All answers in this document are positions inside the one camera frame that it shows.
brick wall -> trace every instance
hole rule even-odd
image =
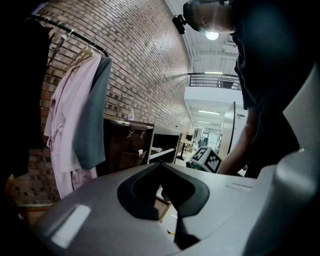
[[[113,64],[105,118],[126,119],[133,109],[137,121],[181,129],[184,135],[192,132],[184,103],[188,53],[164,0],[62,0],[49,3],[38,14],[106,48]],[[56,29],[50,48],[64,33]],[[40,100],[42,132],[64,69],[85,46],[71,36],[47,70]],[[48,148],[30,151],[29,173],[16,179],[11,194],[19,204],[59,199]]]

person's arm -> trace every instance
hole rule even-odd
[[[221,162],[219,174],[237,175],[247,163],[252,140],[257,132],[258,115],[254,106],[248,107],[246,124],[234,149]]]

pink robe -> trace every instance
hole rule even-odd
[[[97,177],[96,168],[82,170],[72,145],[100,59],[100,55],[95,54],[83,61],[77,70],[71,72],[71,68],[51,97],[44,135],[49,137],[47,146],[51,151],[56,186],[61,198],[79,188],[88,179]]]

hanging clothes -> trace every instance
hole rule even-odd
[[[73,149],[84,170],[94,168],[106,160],[104,111],[111,66],[111,58],[102,56],[76,128]]]
[[[27,62],[15,78],[19,88],[16,100],[19,103],[19,123],[24,124],[25,135],[19,138],[15,150],[19,160],[11,171],[17,178],[28,173],[29,149],[41,149],[43,146],[40,118],[40,94],[47,70],[51,28],[44,27],[34,19],[28,19],[22,25],[19,42],[23,45],[21,60]]]
[[[47,146],[51,151],[56,186],[61,198],[73,191],[71,172],[75,177],[76,189],[78,188],[77,171],[79,173],[83,171],[72,144],[100,59],[99,54],[94,54],[93,57],[83,61],[76,71],[72,72],[71,68],[62,78],[51,98],[44,135],[49,137]]]

person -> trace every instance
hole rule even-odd
[[[194,30],[228,33],[238,47],[235,71],[247,121],[233,151],[220,164],[220,174],[237,175],[247,164],[245,176],[257,178],[263,167],[300,148],[283,110],[317,56],[318,49],[310,52],[306,40],[316,31],[316,15],[307,5],[288,0],[184,4],[183,16]]]

